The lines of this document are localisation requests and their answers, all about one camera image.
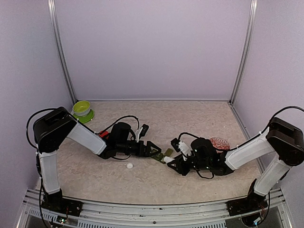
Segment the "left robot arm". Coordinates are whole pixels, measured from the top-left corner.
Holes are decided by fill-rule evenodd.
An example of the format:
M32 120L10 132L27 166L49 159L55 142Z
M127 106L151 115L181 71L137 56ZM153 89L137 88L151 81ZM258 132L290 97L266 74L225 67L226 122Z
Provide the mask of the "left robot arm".
M101 159L118 160L117 154L127 157L149 158L162 152L151 141L142 138L149 130L133 115L118 118L111 125L95 132L64 107L42 109L27 121L26 132L33 131L28 143L36 150L37 169L47 202L56 211L62 211L66 200L62 197L57 170L57 152L66 143L74 143Z

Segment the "small white pill bottle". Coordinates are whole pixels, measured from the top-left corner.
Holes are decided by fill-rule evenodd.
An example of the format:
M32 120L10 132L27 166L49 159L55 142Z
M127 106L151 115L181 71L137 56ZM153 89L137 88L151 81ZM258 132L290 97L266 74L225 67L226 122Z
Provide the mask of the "small white pill bottle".
M169 156L164 156L163 160L164 160L165 163L169 163L169 162L173 161L174 158L169 157Z

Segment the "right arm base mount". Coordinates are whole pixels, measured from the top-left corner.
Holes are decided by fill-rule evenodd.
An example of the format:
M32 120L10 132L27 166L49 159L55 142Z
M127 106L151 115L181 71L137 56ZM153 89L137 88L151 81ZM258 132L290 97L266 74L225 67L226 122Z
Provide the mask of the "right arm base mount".
M230 216L241 215L249 213L252 211L260 210L262 208L267 208L268 203L265 199L247 199L241 198L236 200L230 200L226 203L228 208L228 213Z

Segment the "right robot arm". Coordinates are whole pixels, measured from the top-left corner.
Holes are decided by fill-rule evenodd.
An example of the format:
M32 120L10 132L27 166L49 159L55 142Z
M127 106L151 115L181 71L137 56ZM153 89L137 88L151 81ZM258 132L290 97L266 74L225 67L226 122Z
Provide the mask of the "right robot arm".
M260 205L272 187L292 167L304 161L302 130L275 115L257 135L229 150L216 149L211 140L201 137L196 137L190 146L180 138L174 138L171 145L180 155L175 158L166 156L164 161L183 176L190 170L208 170L213 176L229 175L244 164L274 152L274 159L261 176L252 182L243 200L243 207L248 211Z

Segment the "small white bottle cap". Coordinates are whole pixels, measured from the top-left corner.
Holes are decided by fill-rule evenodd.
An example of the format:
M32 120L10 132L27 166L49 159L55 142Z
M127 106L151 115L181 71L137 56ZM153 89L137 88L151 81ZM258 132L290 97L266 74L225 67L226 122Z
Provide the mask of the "small white bottle cap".
M133 164L132 164L132 163L128 163L128 164L126 165L126 167L127 167L128 169L132 169L132 168L133 168Z

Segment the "orange pill bottle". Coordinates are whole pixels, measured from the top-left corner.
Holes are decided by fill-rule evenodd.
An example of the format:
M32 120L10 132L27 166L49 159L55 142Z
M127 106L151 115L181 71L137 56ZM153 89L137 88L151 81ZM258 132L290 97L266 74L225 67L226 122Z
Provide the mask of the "orange pill bottle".
M109 132L108 131L101 131L98 136L101 137L101 138L107 138L109 135Z

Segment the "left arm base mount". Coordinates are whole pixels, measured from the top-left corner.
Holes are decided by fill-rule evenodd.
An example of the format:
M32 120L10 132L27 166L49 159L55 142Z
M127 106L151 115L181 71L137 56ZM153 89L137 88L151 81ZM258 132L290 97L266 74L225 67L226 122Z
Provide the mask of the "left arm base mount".
M41 204L43 209L75 217L80 216L82 206L81 201L66 198L45 198Z

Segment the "green weekly pill organizer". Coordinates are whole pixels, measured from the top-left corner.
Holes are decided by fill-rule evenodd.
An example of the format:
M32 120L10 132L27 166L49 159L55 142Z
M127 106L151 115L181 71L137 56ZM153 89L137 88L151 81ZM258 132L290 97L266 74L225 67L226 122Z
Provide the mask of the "green weekly pill organizer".
M164 161L164 157L166 156L170 157L172 154L173 154L173 149L168 148L165 153L156 154L152 156L152 158L155 159L156 161L159 161L162 164L165 164L166 162Z

